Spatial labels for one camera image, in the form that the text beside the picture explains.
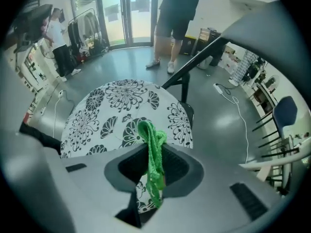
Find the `white sneaker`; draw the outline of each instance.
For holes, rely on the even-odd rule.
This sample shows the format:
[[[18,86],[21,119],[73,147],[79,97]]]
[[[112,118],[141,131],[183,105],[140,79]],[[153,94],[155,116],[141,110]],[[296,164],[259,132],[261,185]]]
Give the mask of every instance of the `white sneaker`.
[[[239,86],[239,84],[237,82],[235,82],[234,80],[228,80],[230,84],[234,85],[235,87]]]
[[[167,73],[168,74],[174,73],[174,62],[173,61],[169,61],[168,65],[167,65]]]
[[[74,69],[74,70],[72,71],[71,75],[73,76],[73,75],[75,75],[75,74],[77,74],[77,73],[79,73],[79,72],[81,72],[81,69]]]
[[[158,66],[160,64],[160,59],[156,60],[156,59],[153,59],[153,61],[149,64],[146,65],[147,68],[151,68],[151,67],[154,67],[154,66]]]

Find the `white t-shirt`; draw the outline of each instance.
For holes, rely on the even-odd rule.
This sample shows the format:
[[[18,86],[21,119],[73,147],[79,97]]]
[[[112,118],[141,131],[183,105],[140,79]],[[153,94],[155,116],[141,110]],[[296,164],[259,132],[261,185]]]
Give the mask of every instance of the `white t-shirt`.
[[[59,21],[50,21],[47,30],[47,36],[54,41],[52,44],[52,50],[66,45],[62,35],[62,30],[65,29],[66,28]]]

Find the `white cable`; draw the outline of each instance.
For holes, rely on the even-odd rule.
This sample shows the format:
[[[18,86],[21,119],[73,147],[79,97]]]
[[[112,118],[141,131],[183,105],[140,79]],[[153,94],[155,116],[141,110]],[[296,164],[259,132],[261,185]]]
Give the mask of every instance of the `white cable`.
[[[54,138],[54,134],[55,134],[55,125],[56,125],[56,106],[57,106],[57,104],[58,104],[58,102],[60,101],[60,99],[61,99],[62,97],[60,96],[59,97],[59,99],[58,99],[58,101],[56,102],[56,104],[55,104],[55,108],[54,108],[54,128],[53,128],[53,138]]]
[[[239,100],[236,98],[236,97],[232,97],[233,101],[232,102],[230,99],[228,99],[223,93],[222,93],[222,96],[227,99],[230,103],[232,104],[236,104],[237,107],[238,107],[238,111],[239,111],[239,115],[240,117],[242,118],[244,124],[245,124],[245,138],[246,138],[246,142],[247,142],[247,148],[246,148],[246,160],[245,160],[245,164],[247,163],[247,159],[248,159],[248,139],[247,139],[247,125],[246,125],[246,122],[244,120],[244,118],[241,116],[241,112],[240,112],[240,108],[239,108]]]

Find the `green cloth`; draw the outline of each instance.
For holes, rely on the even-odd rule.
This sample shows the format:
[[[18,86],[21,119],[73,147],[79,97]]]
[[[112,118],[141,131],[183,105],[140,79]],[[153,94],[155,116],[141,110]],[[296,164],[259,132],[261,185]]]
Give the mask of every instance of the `green cloth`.
[[[166,143],[167,135],[164,131],[157,131],[149,121],[138,123],[139,135],[148,144],[148,170],[146,188],[156,208],[162,204],[159,190],[165,187],[164,170],[162,166],[162,144]]]

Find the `black shorts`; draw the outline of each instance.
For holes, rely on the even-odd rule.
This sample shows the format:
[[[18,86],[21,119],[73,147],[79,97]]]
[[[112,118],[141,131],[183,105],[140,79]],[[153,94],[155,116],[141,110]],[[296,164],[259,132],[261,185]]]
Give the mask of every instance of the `black shorts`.
[[[159,20],[156,25],[156,36],[171,37],[176,40],[183,40],[188,30],[190,20],[180,18],[175,13],[161,10]]]

